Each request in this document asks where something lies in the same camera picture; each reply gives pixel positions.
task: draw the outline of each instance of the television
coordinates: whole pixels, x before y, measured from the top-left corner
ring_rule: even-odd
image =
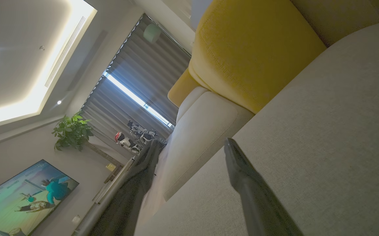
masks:
[[[0,185],[0,236],[31,235],[79,183],[44,160]]]

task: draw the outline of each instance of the curtain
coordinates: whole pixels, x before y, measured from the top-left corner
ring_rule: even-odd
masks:
[[[191,57],[164,32],[155,43],[143,37],[153,22],[143,15],[114,57],[107,72],[176,125],[178,108],[167,93],[188,68]]]
[[[96,84],[81,111],[83,118],[91,120],[89,124],[94,127],[94,135],[127,159],[132,158],[133,154],[118,145],[114,139],[119,131],[132,139],[128,120],[137,122],[147,130],[156,130],[163,138],[167,138],[173,131],[104,76]]]

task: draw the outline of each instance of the linear air vent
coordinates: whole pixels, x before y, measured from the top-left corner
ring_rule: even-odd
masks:
[[[70,36],[70,39],[68,39],[68,42],[67,42],[66,46],[64,47],[63,51],[61,52],[61,55],[59,56],[57,62],[55,63],[53,70],[51,71],[50,76],[47,79],[47,82],[45,82],[45,87],[49,88],[49,86],[51,85],[51,83],[54,80],[61,64],[63,63],[64,59],[66,58],[68,51],[70,50],[74,41],[76,40],[77,36],[79,35],[80,30],[85,25],[85,22],[86,22],[86,18],[84,18],[82,16],[82,18],[80,19],[76,28],[74,29],[73,34]]]

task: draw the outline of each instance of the floor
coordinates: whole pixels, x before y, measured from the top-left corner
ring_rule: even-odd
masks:
[[[153,178],[152,187],[146,193],[146,196],[144,196],[136,227],[141,227],[143,224],[145,224],[150,218],[152,218],[152,216],[154,216],[160,207],[166,203],[162,193],[162,178],[169,147],[170,145],[166,145],[166,147],[159,155],[159,162],[155,170],[156,176]]]

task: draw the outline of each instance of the potted plant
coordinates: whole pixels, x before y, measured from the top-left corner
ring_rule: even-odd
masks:
[[[93,136],[93,127],[87,123],[90,120],[83,120],[80,112],[74,114],[71,118],[64,116],[64,118],[57,123],[54,128],[55,137],[59,137],[54,145],[54,149],[59,151],[64,147],[73,147],[79,151],[83,149],[89,141],[89,136]]]

